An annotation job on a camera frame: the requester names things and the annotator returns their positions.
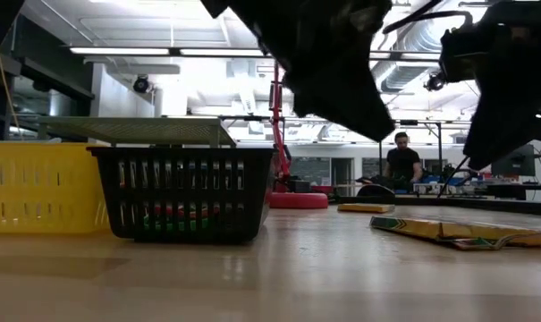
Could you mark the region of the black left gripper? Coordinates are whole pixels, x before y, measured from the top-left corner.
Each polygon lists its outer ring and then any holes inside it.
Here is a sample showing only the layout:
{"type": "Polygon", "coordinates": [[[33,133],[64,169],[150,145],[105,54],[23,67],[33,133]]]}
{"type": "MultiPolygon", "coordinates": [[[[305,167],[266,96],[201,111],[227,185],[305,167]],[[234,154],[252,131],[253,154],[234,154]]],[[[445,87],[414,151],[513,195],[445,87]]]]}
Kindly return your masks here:
{"type": "Polygon", "coordinates": [[[372,41],[392,0],[200,2],[214,18],[233,11],[286,70],[297,116],[312,114],[374,141],[394,131],[369,69],[372,41]]]}

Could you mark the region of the black ceiling spotlight cluster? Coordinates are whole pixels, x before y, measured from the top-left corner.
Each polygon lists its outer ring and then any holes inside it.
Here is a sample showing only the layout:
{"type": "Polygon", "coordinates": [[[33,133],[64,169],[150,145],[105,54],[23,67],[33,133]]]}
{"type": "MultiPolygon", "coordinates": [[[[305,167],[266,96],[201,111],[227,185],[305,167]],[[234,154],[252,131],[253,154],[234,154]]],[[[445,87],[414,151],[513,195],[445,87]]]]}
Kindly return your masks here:
{"type": "Polygon", "coordinates": [[[427,91],[438,91],[441,90],[447,80],[443,72],[432,72],[428,75],[427,81],[424,83],[423,87],[427,91]]]}

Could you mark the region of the black computer monitor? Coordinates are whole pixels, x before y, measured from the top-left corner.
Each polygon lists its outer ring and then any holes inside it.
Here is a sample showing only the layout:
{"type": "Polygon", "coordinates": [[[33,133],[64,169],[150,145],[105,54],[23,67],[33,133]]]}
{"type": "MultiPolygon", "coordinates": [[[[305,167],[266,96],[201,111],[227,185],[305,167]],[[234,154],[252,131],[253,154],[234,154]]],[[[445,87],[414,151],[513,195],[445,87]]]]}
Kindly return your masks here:
{"type": "Polygon", "coordinates": [[[513,150],[491,164],[492,175],[535,176],[535,150],[530,144],[513,150]]]}

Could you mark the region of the ceiling light strip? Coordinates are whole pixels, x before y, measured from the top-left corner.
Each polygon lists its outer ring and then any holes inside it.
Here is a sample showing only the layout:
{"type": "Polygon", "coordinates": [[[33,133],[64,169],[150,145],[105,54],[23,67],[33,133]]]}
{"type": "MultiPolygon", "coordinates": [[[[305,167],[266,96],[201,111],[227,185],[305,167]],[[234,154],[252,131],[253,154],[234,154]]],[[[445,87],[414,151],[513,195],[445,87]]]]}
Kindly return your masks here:
{"type": "Polygon", "coordinates": [[[170,55],[168,48],[147,47],[71,47],[78,55],[170,55]]]}
{"type": "Polygon", "coordinates": [[[220,56],[220,57],[264,57],[259,49],[240,48],[183,48],[180,50],[186,56],[220,56]]]}

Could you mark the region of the dark domed object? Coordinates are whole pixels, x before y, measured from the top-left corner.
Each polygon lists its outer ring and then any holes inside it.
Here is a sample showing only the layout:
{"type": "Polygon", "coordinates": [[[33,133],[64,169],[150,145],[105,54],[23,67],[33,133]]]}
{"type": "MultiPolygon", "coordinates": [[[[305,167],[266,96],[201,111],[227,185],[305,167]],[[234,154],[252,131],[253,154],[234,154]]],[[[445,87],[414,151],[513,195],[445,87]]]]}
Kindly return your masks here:
{"type": "Polygon", "coordinates": [[[358,193],[358,197],[393,197],[394,191],[379,184],[365,184],[358,193]]]}

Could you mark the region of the person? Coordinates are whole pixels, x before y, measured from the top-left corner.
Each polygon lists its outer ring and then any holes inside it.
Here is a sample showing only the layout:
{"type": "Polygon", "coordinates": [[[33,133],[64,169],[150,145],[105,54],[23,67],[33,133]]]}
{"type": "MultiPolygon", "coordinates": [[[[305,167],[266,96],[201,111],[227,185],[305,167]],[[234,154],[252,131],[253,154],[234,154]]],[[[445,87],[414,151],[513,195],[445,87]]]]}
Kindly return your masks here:
{"type": "Polygon", "coordinates": [[[383,176],[396,190],[412,191],[413,185],[423,177],[419,155],[408,147],[409,136],[406,132],[397,132],[394,143],[396,147],[387,152],[383,176]]]}

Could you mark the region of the black plastic basket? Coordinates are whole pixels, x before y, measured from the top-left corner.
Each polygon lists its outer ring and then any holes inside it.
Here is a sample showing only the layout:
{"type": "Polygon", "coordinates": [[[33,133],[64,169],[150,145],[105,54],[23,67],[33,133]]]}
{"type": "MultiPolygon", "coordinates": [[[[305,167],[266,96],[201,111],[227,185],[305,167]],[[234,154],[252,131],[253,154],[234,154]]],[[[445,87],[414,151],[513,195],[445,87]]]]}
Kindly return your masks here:
{"type": "Polygon", "coordinates": [[[91,148],[113,234],[136,242],[254,240],[274,185],[271,148],[91,148]],[[167,232],[165,204],[220,204],[210,226],[167,232]]]}

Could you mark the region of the black background rig frame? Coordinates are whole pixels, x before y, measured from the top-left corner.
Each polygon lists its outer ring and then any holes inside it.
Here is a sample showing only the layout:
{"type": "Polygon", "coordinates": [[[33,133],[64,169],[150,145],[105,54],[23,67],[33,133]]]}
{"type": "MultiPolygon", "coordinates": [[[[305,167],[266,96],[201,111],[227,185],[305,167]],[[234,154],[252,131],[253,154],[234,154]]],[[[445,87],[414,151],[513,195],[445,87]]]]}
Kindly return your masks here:
{"type": "Polygon", "coordinates": [[[390,143],[379,142],[377,144],[378,172],[382,176],[386,176],[387,172],[391,172],[391,167],[386,162],[387,154],[394,148],[405,147],[415,151],[418,155],[419,161],[411,166],[417,182],[421,181],[422,169],[428,159],[437,160],[440,168],[436,173],[441,177],[444,166],[443,127],[446,123],[448,121],[410,119],[395,121],[396,132],[393,135],[405,133],[408,137],[393,139],[393,142],[390,143]]]}

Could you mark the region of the yellow crayon box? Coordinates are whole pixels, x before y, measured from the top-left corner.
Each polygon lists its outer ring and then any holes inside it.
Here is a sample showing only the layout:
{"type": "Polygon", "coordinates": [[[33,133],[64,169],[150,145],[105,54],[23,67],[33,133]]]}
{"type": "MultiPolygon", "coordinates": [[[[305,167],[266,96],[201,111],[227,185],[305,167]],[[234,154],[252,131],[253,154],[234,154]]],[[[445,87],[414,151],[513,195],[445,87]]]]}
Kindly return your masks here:
{"type": "Polygon", "coordinates": [[[394,216],[373,216],[371,228],[452,245],[459,250],[500,250],[541,247],[541,231],[489,224],[394,216]]]}
{"type": "Polygon", "coordinates": [[[394,208],[395,208],[395,205],[356,203],[356,204],[340,204],[337,207],[337,210],[341,212],[384,214],[384,213],[389,213],[389,212],[394,211],[394,208]]]}

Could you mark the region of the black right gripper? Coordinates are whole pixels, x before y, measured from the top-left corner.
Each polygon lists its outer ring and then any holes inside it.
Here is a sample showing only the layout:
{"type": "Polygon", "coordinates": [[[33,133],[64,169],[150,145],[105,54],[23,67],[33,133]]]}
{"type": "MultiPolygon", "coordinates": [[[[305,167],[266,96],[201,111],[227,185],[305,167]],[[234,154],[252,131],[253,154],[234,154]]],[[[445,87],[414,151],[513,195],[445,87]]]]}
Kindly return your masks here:
{"type": "Polygon", "coordinates": [[[439,65],[447,82],[479,82],[481,96],[463,154],[481,170],[541,141],[541,0],[499,0],[477,22],[447,30],[439,65]],[[485,68],[497,63],[495,81],[485,68]]]}

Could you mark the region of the yellow plastic basket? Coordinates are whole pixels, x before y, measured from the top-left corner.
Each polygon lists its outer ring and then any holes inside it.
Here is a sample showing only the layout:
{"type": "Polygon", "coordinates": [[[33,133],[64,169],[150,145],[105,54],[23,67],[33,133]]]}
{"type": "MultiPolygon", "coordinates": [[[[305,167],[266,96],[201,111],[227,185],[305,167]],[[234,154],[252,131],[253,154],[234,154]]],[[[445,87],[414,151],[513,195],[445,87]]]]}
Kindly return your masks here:
{"type": "Polygon", "coordinates": [[[109,222],[87,143],[0,141],[0,233],[93,233],[109,222]]]}

